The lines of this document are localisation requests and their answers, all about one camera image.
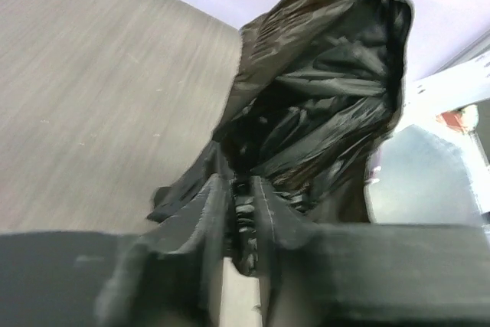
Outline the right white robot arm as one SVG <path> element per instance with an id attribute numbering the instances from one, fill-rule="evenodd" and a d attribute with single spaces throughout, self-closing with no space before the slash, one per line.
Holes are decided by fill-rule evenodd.
<path id="1" fill-rule="evenodd" d="M 403 112 L 432 116 L 489 99 L 489 33 L 437 73 L 406 87 Z"/>

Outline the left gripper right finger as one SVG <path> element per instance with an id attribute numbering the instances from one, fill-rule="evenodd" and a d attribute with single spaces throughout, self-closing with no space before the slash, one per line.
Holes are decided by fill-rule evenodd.
<path id="1" fill-rule="evenodd" d="M 252 184 L 265 326 L 487 326 L 480 227 L 315 224 Z"/>

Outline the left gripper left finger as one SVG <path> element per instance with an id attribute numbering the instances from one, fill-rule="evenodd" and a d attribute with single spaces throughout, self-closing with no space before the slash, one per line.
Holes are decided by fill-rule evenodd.
<path id="1" fill-rule="evenodd" d="M 3 234 L 1 324 L 218 325 L 228 200 L 213 175 L 145 234 Z"/>

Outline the black trash bag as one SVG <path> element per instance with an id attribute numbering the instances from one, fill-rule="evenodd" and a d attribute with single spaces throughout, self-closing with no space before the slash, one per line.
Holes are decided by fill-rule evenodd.
<path id="1" fill-rule="evenodd" d="M 210 176 L 225 177 L 230 256 L 245 276 L 257 262 L 254 177 L 312 221 L 368 222 L 367 165 L 400 117 L 411 26 L 408 0 L 280 0 L 244 25 L 211 140 L 156 191 L 149 220 L 163 222 Z"/>

